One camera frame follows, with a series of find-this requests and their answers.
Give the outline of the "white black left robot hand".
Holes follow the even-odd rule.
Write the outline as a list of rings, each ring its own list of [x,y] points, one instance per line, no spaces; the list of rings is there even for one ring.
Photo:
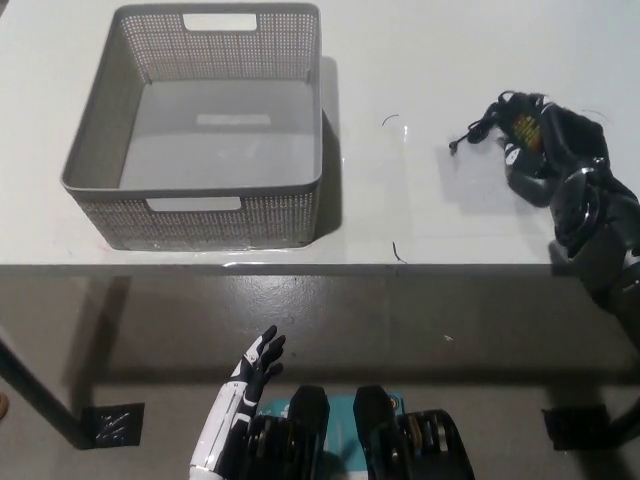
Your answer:
[[[190,464],[191,479],[233,479],[246,453],[247,435],[269,380],[283,370],[286,337],[270,326],[245,351],[211,406]]]

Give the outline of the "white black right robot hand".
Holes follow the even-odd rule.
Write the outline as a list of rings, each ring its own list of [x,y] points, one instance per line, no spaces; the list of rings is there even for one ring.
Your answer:
[[[599,123],[553,102],[513,114],[502,146],[507,184],[536,207],[549,205],[580,161],[608,156]]]

